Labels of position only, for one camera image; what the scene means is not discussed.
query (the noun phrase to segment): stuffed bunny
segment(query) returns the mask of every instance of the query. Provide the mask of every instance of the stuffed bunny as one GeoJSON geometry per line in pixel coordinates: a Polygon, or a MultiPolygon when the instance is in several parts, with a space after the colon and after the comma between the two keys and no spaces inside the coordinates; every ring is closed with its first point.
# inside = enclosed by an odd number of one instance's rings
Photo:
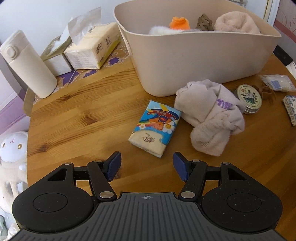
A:
{"type": "Polygon", "coordinates": [[[6,203],[11,202],[12,204],[19,194],[18,183],[27,183],[27,141],[28,133],[19,131],[9,135],[1,143],[0,192],[2,192],[4,199],[7,200],[6,203]]]}

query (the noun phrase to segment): plush toy face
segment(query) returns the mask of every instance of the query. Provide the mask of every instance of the plush toy face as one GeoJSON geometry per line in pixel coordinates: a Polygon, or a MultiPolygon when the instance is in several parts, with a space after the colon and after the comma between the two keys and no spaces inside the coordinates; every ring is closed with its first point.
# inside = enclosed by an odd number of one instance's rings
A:
{"type": "Polygon", "coordinates": [[[15,162],[27,155],[28,134],[20,131],[5,138],[0,146],[0,158],[5,162],[15,162]]]}

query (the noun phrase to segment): gray ribbed panel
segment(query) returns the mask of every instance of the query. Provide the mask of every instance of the gray ribbed panel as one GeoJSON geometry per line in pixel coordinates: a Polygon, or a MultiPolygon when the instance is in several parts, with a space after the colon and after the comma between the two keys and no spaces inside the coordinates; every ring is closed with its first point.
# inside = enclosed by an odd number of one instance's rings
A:
{"type": "Polygon", "coordinates": [[[173,193],[123,193],[101,203],[82,225],[57,234],[20,231],[11,241],[283,241],[274,230],[261,234],[235,234],[210,223],[194,203],[182,202],[173,193]]]}

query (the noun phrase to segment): table top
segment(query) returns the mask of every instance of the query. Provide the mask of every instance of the table top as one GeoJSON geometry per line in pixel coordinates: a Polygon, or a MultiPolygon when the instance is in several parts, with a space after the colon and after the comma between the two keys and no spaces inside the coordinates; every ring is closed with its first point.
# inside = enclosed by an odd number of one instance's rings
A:
{"type": "MultiPolygon", "coordinates": [[[[293,79],[274,55],[260,74],[283,74],[293,79]]],[[[259,85],[261,80],[255,75],[225,86],[234,90],[243,83],[259,85]]],[[[277,92],[276,101],[263,101],[258,113],[244,115],[245,131],[231,136],[220,157],[197,152],[190,142],[193,127],[181,119],[162,158],[157,158],[133,146],[128,138],[149,100],[173,107],[175,96],[154,97],[146,93],[128,58],[33,106],[28,137],[28,184],[32,185],[64,162],[85,166],[120,151],[120,178],[110,183],[117,195],[120,192],[179,193],[184,183],[172,164],[175,151],[180,151],[189,160],[203,160],[210,166],[227,161],[280,197],[283,214],[276,230],[294,241],[296,127],[292,127],[282,103],[285,95],[277,92]]],[[[207,181],[204,193],[217,185],[216,181],[207,181]]],[[[87,181],[78,182],[78,186],[89,192],[87,181]]]]}

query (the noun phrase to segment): orange plush item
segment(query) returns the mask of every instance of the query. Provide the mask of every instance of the orange plush item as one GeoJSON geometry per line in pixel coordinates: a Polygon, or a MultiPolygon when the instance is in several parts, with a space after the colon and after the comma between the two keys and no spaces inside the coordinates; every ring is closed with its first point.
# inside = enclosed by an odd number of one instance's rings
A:
{"type": "Polygon", "coordinates": [[[176,29],[176,30],[189,30],[189,21],[184,18],[178,18],[178,17],[173,17],[171,23],[170,23],[170,29],[176,29]]]}

